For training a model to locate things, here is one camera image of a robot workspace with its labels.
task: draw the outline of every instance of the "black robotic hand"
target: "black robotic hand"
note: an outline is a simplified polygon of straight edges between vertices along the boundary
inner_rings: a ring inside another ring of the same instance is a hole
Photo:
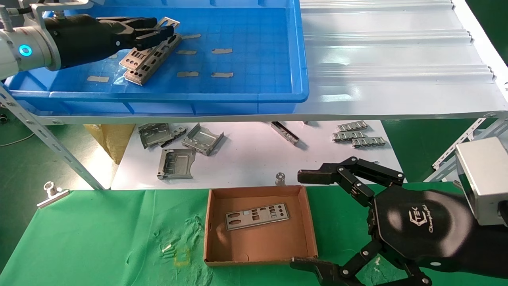
[[[375,195],[356,176],[387,187]],[[469,272],[508,278],[508,227],[481,226],[464,196],[437,190],[402,187],[404,175],[351,157],[325,163],[318,170],[300,170],[298,182],[338,183],[363,207],[369,208],[368,234],[372,241],[344,266],[314,259],[293,258],[294,269],[314,272],[321,285],[362,285],[355,275],[378,253],[408,274],[382,284],[431,285],[419,267],[442,272]]]
[[[62,68],[103,60],[122,49],[145,50],[174,34],[171,25],[157,27],[156,18],[105,17],[86,14],[44,19],[55,41]]]

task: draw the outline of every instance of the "blue indicator light ring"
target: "blue indicator light ring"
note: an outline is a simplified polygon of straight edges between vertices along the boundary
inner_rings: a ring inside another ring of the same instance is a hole
[[[32,50],[28,45],[21,45],[19,46],[19,53],[22,56],[30,56],[32,54]]]

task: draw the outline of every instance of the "tape piece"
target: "tape piece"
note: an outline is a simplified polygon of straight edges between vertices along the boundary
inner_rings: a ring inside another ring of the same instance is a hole
[[[200,37],[201,37],[201,34],[185,35],[185,36],[182,36],[182,40],[195,39],[195,38],[200,38]]]
[[[199,72],[178,72],[176,74],[177,77],[193,77],[199,76]]]
[[[232,53],[233,49],[213,49],[212,53],[215,54],[223,54],[223,53]]]
[[[196,54],[198,51],[195,50],[180,50],[176,51],[177,54]]]
[[[88,81],[97,81],[97,82],[108,82],[109,77],[108,76],[89,76],[86,80]]]
[[[232,72],[212,72],[212,77],[233,77]]]

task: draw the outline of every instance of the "robotic arm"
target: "robotic arm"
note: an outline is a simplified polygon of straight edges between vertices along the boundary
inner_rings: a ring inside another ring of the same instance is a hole
[[[387,187],[375,194],[356,176]],[[508,278],[508,228],[480,225],[464,196],[438,190],[402,187],[404,175],[356,157],[325,163],[318,170],[300,170],[298,182],[338,183],[361,206],[369,208],[372,241],[345,265],[293,258],[294,269],[314,272],[323,286],[362,285],[356,274],[378,253],[408,274],[382,285],[431,285],[419,267],[442,272],[469,272]]]
[[[93,0],[96,3],[104,0]],[[46,67],[55,71],[105,59],[119,50],[148,49],[174,33],[173,26],[156,26],[156,18],[64,16],[63,10],[87,9],[90,0],[44,3],[20,0],[20,9],[0,5],[0,79]],[[54,13],[44,18],[44,14]],[[10,17],[24,15],[25,26],[13,28]]]

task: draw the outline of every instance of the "black cable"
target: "black cable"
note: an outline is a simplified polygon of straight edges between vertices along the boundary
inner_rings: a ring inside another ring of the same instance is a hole
[[[44,1],[46,1],[46,0],[38,0],[38,1],[37,1],[37,4],[42,4],[42,3],[44,3]],[[30,13],[30,12],[31,12],[31,8],[30,8],[30,7],[26,7],[26,8],[18,8],[18,14],[19,14],[19,15],[28,14],[28,13]]]
[[[504,223],[508,225],[508,201],[502,201],[499,203],[499,213],[504,220]]]

